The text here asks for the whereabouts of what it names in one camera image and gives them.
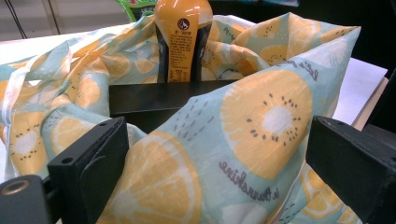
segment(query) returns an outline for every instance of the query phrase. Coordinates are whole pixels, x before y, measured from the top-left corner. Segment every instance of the green plastic object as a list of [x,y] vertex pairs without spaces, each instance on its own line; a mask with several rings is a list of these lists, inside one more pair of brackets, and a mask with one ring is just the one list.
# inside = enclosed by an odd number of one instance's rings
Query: green plastic object
[[130,21],[138,21],[143,16],[154,13],[157,0],[116,0],[124,9]]

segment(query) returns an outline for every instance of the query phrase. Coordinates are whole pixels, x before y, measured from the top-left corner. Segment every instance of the patterned cloth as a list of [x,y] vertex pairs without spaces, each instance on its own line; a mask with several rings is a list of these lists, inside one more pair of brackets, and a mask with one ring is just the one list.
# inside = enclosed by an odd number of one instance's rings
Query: patterned cloth
[[[360,29],[291,13],[248,29],[215,17],[203,80],[240,80],[190,98],[152,133],[128,125],[100,222],[360,222],[304,162],[311,119],[332,116]],[[7,177],[47,175],[48,161],[108,119],[109,85],[156,82],[157,71],[152,17],[0,65]]]

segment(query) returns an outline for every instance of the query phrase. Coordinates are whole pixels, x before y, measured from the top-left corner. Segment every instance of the yellow bottle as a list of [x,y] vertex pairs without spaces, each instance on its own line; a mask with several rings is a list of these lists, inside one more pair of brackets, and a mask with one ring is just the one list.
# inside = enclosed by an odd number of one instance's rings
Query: yellow bottle
[[154,17],[160,47],[158,82],[200,81],[213,19],[207,0],[159,0]]

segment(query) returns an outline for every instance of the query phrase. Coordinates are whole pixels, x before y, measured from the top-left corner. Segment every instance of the logo on bottle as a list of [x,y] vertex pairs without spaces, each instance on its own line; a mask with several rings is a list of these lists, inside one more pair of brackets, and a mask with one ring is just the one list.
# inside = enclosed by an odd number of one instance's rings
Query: logo on bottle
[[189,22],[189,20],[182,18],[182,19],[178,20],[177,26],[180,30],[187,30],[190,27],[190,22]]

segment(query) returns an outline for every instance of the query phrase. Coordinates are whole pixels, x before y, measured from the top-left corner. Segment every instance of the fabric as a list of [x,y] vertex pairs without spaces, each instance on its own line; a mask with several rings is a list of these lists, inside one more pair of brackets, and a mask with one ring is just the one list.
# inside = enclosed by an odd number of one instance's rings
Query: fabric
[[[152,133],[128,125],[100,223],[358,223],[304,154],[312,116],[332,116],[360,29],[291,13],[248,29],[215,17],[203,80],[240,80],[190,98]],[[0,66],[8,178],[47,175],[48,161],[108,119],[109,85],[156,81],[152,17],[95,34]]]

